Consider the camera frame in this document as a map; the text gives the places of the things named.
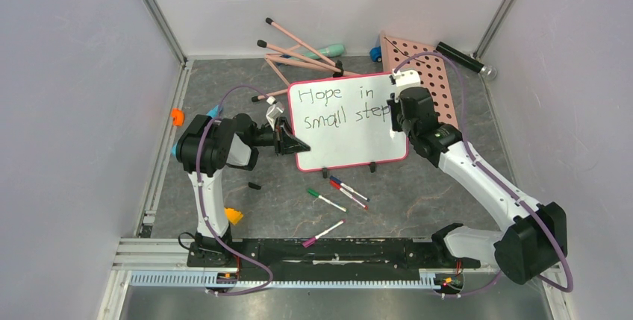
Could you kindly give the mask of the pink framed whiteboard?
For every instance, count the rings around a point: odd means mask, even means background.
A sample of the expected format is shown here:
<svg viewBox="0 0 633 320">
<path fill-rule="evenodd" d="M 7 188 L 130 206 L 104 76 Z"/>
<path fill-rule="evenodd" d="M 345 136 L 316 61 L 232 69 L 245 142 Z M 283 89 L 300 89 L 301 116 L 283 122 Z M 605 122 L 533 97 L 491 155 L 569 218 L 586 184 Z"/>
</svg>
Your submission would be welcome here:
<svg viewBox="0 0 633 320">
<path fill-rule="evenodd" d="M 293 84 L 288 92 L 294 135 L 309 146 L 296 155 L 303 172 L 403 160 L 408 141 L 392 129 L 387 73 Z"/>
</svg>

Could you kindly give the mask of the black marker cap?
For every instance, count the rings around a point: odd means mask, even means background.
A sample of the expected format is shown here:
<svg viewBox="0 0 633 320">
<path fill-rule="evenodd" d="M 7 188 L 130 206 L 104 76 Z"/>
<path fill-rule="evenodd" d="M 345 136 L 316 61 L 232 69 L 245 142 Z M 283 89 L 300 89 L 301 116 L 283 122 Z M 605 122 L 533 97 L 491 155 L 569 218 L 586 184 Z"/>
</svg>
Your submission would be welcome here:
<svg viewBox="0 0 633 320">
<path fill-rule="evenodd" d="M 262 186 L 257 183 L 248 182 L 248 187 L 251 189 L 261 190 Z"/>
</svg>

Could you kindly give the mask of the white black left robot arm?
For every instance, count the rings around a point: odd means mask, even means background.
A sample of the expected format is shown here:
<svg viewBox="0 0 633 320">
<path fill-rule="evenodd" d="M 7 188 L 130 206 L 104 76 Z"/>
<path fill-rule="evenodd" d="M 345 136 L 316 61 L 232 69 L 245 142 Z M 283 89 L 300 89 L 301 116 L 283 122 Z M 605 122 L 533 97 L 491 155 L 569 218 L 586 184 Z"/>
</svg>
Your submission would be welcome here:
<svg viewBox="0 0 633 320">
<path fill-rule="evenodd" d="M 272 147 L 280 155 L 311 149 L 293 134 L 287 118 L 282 116 L 272 125 L 259 126 L 245 113 L 220 119 L 197 115 L 175 145 L 176 160 L 188 174 L 195 193 L 196 237 L 212 239 L 205 254 L 217 266 L 225 266 L 234 258 L 234 245 L 215 238 L 224 237 L 230 230 L 222 194 L 223 170 L 253 170 L 262 147 Z"/>
</svg>

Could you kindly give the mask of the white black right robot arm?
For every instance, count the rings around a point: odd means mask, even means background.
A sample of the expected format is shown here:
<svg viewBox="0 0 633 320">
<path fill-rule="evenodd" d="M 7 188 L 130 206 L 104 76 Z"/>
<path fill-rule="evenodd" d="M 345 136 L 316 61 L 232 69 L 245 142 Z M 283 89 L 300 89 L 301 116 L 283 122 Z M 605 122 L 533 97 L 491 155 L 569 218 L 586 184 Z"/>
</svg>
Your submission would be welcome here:
<svg viewBox="0 0 633 320">
<path fill-rule="evenodd" d="M 499 227 L 498 231 L 448 227 L 431 246 L 433 261 L 450 266 L 459 258 L 470 258 L 497 267 L 517 284 L 537 277 L 571 292 L 567 215 L 562 207 L 537 201 L 496 171 L 457 128 L 439 121 L 426 88 L 395 92 L 387 104 L 392 129 L 404 133 L 419 156 L 467 190 Z"/>
</svg>

